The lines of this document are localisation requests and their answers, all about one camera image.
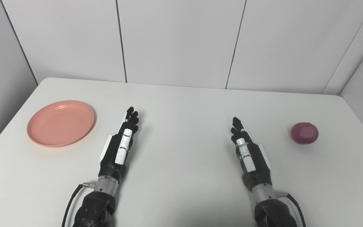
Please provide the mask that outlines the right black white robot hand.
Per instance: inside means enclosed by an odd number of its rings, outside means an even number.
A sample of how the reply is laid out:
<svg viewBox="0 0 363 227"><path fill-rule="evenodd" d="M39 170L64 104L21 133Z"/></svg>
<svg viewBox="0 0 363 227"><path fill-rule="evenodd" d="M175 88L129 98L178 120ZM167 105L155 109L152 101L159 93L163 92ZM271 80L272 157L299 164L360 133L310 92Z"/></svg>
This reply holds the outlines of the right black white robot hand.
<svg viewBox="0 0 363 227"><path fill-rule="evenodd" d="M233 117L232 125L231 140L243 170L244 185L250 192L259 184L271 186L271 171L260 146L251 139L239 118Z"/></svg>

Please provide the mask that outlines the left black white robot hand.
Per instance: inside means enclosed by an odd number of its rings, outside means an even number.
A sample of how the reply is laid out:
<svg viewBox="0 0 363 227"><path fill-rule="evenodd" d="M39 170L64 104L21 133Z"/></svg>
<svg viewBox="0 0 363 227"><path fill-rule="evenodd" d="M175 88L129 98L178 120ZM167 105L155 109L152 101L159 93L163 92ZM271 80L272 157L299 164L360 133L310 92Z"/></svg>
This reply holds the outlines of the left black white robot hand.
<svg viewBox="0 0 363 227"><path fill-rule="evenodd" d="M100 162L99 177L110 176L119 182L125 177L128 152L133 145L133 136L139 129L138 115L133 106L127 109L119 131L109 138L105 155Z"/></svg>

